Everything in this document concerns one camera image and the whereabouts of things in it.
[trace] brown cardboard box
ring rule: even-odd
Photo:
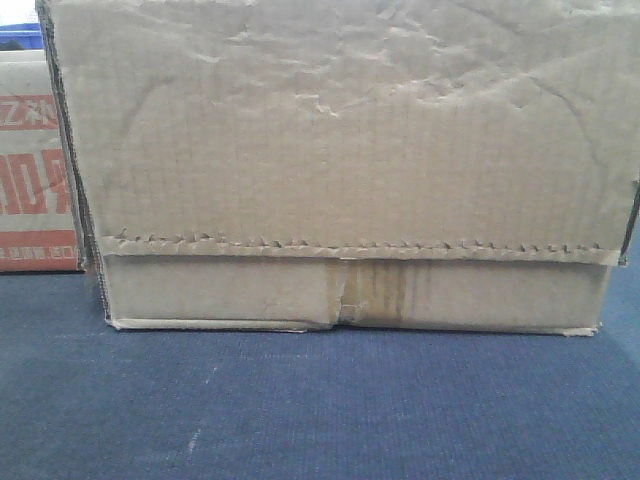
[[[116,327],[598,326],[639,203],[633,2],[39,9]]]
[[[76,270],[76,245],[44,52],[0,52],[0,271]]]

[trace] worn cardboard box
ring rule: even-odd
[[[78,268],[65,164],[44,52],[0,52],[0,271]]]
[[[114,326],[598,326],[639,203],[635,2],[39,11]]]

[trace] red lettering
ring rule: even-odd
[[[49,188],[56,194],[56,213],[65,213],[69,210],[69,188],[62,150],[43,150],[42,160],[44,160]]]
[[[36,159],[30,153],[9,155],[9,166],[15,179],[18,198],[22,205],[22,213],[47,213],[42,184],[36,167]],[[27,180],[33,195],[29,194]]]
[[[4,155],[0,155],[0,184],[4,190],[5,196],[5,210],[8,215],[17,215],[20,213],[20,204],[18,203],[18,197],[16,196],[16,189],[13,185],[13,178],[9,171],[9,164],[7,158]],[[2,204],[0,203],[0,214],[4,213]]]

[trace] stain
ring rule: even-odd
[[[390,326],[404,318],[406,270],[394,260],[343,260],[338,323]]]

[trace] cardboard box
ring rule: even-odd
[[[65,163],[44,52],[0,52],[0,271],[78,268]]]
[[[630,2],[39,11],[114,326],[598,326],[640,203]]]

